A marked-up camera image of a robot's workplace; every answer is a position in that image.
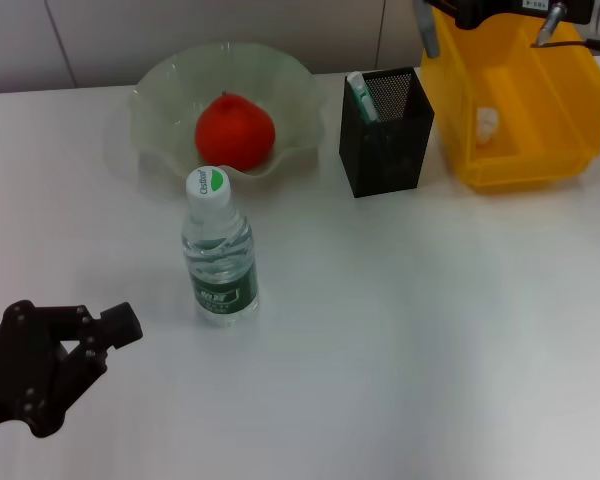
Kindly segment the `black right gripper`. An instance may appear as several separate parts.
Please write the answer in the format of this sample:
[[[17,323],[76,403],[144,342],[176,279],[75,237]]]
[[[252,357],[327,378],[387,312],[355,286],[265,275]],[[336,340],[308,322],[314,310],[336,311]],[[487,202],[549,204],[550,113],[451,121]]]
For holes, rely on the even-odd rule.
[[[566,8],[562,21],[581,25],[590,22],[594,0],[431,0],[433,7],[452,17],[461,29],[475,29],[500,14],[546,18],[557,3]]]

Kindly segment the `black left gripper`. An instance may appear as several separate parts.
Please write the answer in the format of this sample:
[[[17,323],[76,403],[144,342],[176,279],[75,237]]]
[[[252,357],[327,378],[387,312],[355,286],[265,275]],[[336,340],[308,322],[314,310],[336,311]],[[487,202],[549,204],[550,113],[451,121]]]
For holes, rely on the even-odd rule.
[[[84,305],[9,306],[0,323],[0,424],[20,421],[46,438],[106,370],[107,352],[143,337],[127,302],[94,317]]]

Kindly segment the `grey marker pen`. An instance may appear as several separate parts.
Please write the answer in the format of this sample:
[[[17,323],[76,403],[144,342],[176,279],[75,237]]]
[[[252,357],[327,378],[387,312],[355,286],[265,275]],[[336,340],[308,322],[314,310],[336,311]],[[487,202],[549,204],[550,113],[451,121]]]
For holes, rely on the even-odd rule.
[[[438,58],[440,47],[433,16],[433,7],[425,0],[413,0],[413,10],[427,57],[431,59]]]

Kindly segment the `white paper ball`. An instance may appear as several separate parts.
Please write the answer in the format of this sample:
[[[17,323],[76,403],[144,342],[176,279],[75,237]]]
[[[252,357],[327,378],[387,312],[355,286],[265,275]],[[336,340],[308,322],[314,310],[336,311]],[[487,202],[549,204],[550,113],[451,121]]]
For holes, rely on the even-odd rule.
[[[500,126],[500,114],[495,107],[478,107],[476,110],[476,144],[486,145],[496,135]]]

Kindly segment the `clear green-label water bottle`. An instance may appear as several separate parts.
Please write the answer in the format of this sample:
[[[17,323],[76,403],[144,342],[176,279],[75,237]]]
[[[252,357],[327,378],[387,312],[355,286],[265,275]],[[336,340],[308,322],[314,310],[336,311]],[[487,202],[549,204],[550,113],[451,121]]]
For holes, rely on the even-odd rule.
[[[216,326],[251,317],[259,286],[251,225],[235,206],[228,175],[204,166],[186,180],[181,240],[196,306]]]

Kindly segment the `green utility knife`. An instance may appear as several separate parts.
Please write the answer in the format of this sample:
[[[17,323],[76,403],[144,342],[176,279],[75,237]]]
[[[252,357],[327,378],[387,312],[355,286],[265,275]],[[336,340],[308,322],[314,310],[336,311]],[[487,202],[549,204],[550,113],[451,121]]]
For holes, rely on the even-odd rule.
[[[379,115],[363,74],[359,71],[351,72],[346,80],[353,91],[354,99],[363,120],[367,124],[376,123],[379,120]]]

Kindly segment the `black mesh pen holder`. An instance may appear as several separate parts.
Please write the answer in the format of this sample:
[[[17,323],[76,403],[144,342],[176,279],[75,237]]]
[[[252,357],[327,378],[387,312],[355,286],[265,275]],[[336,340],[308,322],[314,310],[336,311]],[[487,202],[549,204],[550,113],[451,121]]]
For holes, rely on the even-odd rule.
[[[339,155],[356,198],[418,186],[434,110],[412,67],[362,75],[378,120],[363,118],[344,83]]]

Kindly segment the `pale green wavy fruit plate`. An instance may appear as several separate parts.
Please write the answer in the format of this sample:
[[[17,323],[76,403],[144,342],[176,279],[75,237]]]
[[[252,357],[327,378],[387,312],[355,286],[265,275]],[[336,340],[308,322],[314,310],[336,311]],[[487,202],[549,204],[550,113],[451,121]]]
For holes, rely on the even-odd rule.
[[[326,95],[296,58],[253,42],[214,42],[178,52],[154,66],[129,99],[130,141],[141,171],[154,170],[165,189],[184,182],[203,161],[194,145],[202,113],[222,94],[236,94],[272,119],[276,139],[266,160],[241,172],[241,184],[259,182],[315,160],[324,137]]]

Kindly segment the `yellow plastic bin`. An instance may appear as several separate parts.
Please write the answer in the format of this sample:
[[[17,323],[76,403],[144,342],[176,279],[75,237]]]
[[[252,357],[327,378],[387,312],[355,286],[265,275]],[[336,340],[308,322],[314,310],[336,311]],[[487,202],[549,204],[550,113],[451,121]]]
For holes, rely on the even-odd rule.
[[[533,48],[541,19],[503,14],[475,30],[433,13],[440,55],[420,80],[454,174],[483,192],[571,179],[600,154],[600,66],[583,46]],[[562,24],[556,41],[580,41]],[[499,130],[476,144],[476,110],[495,107]]]

